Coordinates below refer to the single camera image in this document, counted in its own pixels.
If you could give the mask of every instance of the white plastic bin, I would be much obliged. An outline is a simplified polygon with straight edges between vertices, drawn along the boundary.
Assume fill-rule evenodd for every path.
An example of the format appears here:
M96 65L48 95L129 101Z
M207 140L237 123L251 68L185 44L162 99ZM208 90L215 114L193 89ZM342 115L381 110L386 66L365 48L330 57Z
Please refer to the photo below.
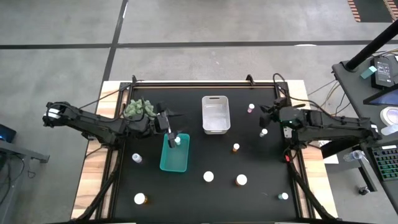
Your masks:
M225 134L231 127L226 96L205 96L201 99L203 129L206 134Z

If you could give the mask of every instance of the small bottle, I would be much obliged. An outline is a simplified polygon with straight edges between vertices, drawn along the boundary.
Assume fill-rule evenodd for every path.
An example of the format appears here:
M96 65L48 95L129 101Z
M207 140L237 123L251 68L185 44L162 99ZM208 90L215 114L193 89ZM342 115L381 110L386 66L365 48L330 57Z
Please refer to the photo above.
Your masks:
M142 205L143 203L146 203L147 201L148 201L148 198L143 193L138 193L134 197L134 202L137 205Z
M203 174L203 179L206 182L210 183L214 179L214 174L210 171L206 171L205 174Z
M279 200L287 200L289 198L289 195L287 193L281 193L278 195Z
M347 153L343 156L344 161L346 162L352 162L358 159L362 159L362 151L361 150L355 150L353 152Z
M254 110L254 104L249 104L248 113L251 113Z
M239 174L239 175L236 177L236 180L235 180L235 183L236 183L236 185L238 185L238 186L243 186L243 185L245 185L247 182L248 182L248 178L247 178L245 175L243 175L243 174Z
M264 129L261 130L261 132L260 132L260 137L264 137L267 133L268 133L268 130L264 128Z
M175 143L176 143L176 145L181 145L181 139L180 139L180 137L176 137L175 139L174 139L174 141L175 141Z
M232 148L232 151L233 151L233 152L237 152L238 149L239 149L239 147L240 147L240 145L239 145L238 143L235 143L235 144L234 144L234 147Z
M381 134L387 136L398 131L398 124L393 124L381 129Z
M141 163L142 162L142 157L138 154L138 153L134 153L132 155L132 159L134 160L134 162L136 163Z

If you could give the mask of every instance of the gray floor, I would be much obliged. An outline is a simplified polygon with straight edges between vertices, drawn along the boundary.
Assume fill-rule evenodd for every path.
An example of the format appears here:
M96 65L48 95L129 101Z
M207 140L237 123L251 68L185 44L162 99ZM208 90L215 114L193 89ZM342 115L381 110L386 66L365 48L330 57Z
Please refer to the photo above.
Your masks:
M0 0L0 45L110 43L120 6L121 0ZM346 0L130 0L119 42L369 40L387 26L355 22ZM132 74L146 80L240 80L248 73L264 80L279 72L305 80L311 92L333 79L334 63L362 47L119 49L110 80L130 80ZM32 163L37 176L24 180L15 223L69 219L87 142L69 128L44 128L41 116L48 101L78 106L95 100L108 52L0 50L0 123L18 131L17 145L51 155L46 165ZM321 103L327 92L310 98ZM342 94L339 89L331 97L329 111ZM350 106L341 114L355 116ZM381 187L365 197L355 194L363 185L357 170L329 179L339 217L398 222Z

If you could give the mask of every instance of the teal object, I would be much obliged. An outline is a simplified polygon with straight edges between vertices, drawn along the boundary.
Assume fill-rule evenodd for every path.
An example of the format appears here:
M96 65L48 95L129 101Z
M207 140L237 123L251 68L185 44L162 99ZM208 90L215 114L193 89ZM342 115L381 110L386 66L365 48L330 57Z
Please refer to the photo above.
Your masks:
M369 78L371 75L373 75L373 73L377 71L377 68L375 68L374 66L370 66L368 69L366 69L362 74L361 77L363 79L367 79Z
M168 172L185 172L188 166L189 134L178 134L181 144L170 148L167 134L164 135L160 169Z

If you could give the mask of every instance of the teal plastic bin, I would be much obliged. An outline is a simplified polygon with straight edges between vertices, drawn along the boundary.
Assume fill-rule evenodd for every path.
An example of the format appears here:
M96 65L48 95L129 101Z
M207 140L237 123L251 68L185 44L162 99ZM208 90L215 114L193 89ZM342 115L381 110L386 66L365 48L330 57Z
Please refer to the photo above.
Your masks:
M160 169L168 172L185 172L188 166L189 134L178 134L181 144L170 148L167 135L164 135Z

